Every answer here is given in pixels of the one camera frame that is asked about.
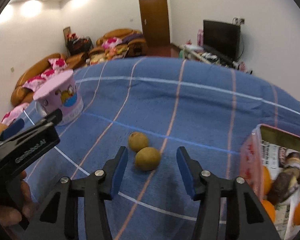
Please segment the pink cushion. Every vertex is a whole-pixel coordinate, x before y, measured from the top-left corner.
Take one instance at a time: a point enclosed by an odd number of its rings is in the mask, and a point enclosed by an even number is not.
[[[54,76],[58,75],[61,72],[61,70],[53,70],[53,69],[47,69],[42,74],[40,74],[40,77],[44,78],[46,81],[53,78]]]
[[[41,76],[35,76],[28,79],[22,87],[31,89],[33,92],[36,92],[45,82],[45,78],[42,78]]]
[[[65,60],[62,58],[49,58],[48,61],[50,62],[53,70],[62,70],[67,67]]]
[[[103,44],[102,44],[102,47],[104,49],[110,49],[110,48],[113,48],[119,44],[122,43],[122,40],[120,38],[117,38],[117,37],[113,37],[113,38],[109,38],[107,41],[105,41]]]
[[[19,117],[19,115],[22,114],[23,110],[26,109],[28,106],[29,103],[23,103],[19,106],[16,106],[12,111],[5,114],[1,123],[9,126],[14,120],[16,120]]]

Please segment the white wall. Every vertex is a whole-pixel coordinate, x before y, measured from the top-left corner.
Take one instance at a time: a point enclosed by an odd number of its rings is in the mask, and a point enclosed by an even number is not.
[[[242,60],[300,100],[300,9],[293,0],[170,0],[173,42],[196,43],[202,20],[245,18]]]
[[[43,3],[33,17],[21,14],[23,4],[12,4],[12,18],[0,23],[0,121],[12,108],[10,97],[24,71],[45,56],[66,50],[59,3]]]
[[[64,27],[91,37],[93,43],[105,33],[118,28],[142,31],[139,0],[70,0],[61,4]]]

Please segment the metal screw head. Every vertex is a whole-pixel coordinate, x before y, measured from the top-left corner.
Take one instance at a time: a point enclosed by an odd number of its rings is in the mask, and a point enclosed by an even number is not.
[[[61,179],[60,179],[60,182],[62,183],[62,184],[65,184],[65,183],[67,183],[69,181],[69,178],[68,177],[62,177]]]
[[[105,174],[105,172],[103,170],[97,170],[94,172],[94,175],[96,175],[96,176],[102,176],[103,174]]]
[[[201,171],[201,175],[204,177],[209,177],[211,175],[210,171]]]
[[[237,177],[236,181],[237,181],[239,184],[243,184],[243,183],[244,183],[244,178]]]

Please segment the pillow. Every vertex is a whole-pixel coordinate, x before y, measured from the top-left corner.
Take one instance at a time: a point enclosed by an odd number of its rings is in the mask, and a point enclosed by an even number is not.
[[[140,39],[140,38],[143,38],[143,34],[142,33],[134,33],[134,34],[131,34],[131,35],[125,37],[122,40],[122,43],[123,44],[128,44],[130,41],[133,41],[135,39]]]
[[[122,43],[122,40],[120,38],[117,37],[113,37],[113,38],[109,38],[108,40],[106,40],[103,44],[102,47],[104,49],[110,49],[113,48],[119,44]]]
[[[19,115],[22,114],[23,110],[29,106],[29,103],[23,103],[19,106],[16,106],[12,111],[6,113],[1,121],[5,125],[10,125],[14,120],[16,120]]]
[[[29,88],[33,92],[36,92],[44,83],[46,82],[45,78],[41,76],[35,76],[33,78],[28,79],[24,84],[23,88]]]
[[[50,62],[53,70],[62,70],[67,67],[65,60],[62,58],[49,58],[48,61]]]
[[[53,70],[53,69],[47,69],[42,74],[40,74],[40,77],[44,78],[46,81],[53,78],[54,76],[58,75],[61,72],[61,70]]]

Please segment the finger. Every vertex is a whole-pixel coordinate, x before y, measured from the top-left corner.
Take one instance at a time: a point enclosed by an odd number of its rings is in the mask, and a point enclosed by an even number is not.
[[[37,205],[33,202],[26,203],[22,208],[22,213],[29,220],[36,211]]]
[[[21,181],[21,192],[26,202],[31,202],[31,192],[28,183]]]
[[[26,177],[27,177],[26,171],[23,171],[23,172],[20,173],[20,179],[21,180],[25,179]]]
[[[22,220],[20,212],[12,207],[0,206],[0,224],[3,227],[16,225]]]

